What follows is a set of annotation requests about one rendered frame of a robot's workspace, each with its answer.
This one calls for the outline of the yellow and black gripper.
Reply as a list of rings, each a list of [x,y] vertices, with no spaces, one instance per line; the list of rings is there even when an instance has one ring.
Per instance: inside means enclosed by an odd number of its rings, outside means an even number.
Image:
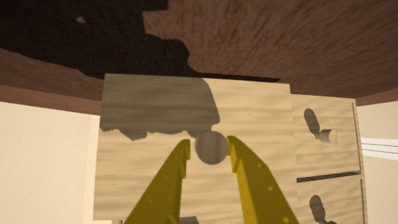
[[[269,167],[241,140],[227,136],[237,175],[244,224],[300,224]],[[179,224],[182,180],[190,139],[181,140],[163,163],[123,224]]]

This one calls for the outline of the wooden chest of drawers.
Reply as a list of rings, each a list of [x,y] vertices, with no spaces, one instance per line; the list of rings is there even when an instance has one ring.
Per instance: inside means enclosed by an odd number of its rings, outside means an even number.
[[[360,130],[359,130],[359,121],[358,121],[358,116],[357,116],[357,108],[356,108],[355,99],[326,97],[326,96],[310,96],[310,95],[300,95],[300,94],[291,94],[291,99],[320,100],[320,101],[330,101],[330,102],[350,102],[350,103],[352,103],[353,117],[354,117],[354,123],[355,123],[355,133],[356,133],[356,138],[357,138],[357,149],[358,149],[358,155],[359,155],[358,170],[353,171],[353,172],[343,172],[343,173],[321,175],[321,176],[300,177],[300,178],[297,178],[297,188],[312,187],[312,186],[317,186],[317,185],[326,185],[326,184],[330,184],[330,183],[339,183],[339,182],[343,182],[343,181],[351,181],[351,180],[360,179],[361,200],[362,200],[362,210],[363,210],[363,224],[368,224],[365,172],[364,172],[361,136],[360,136]]]

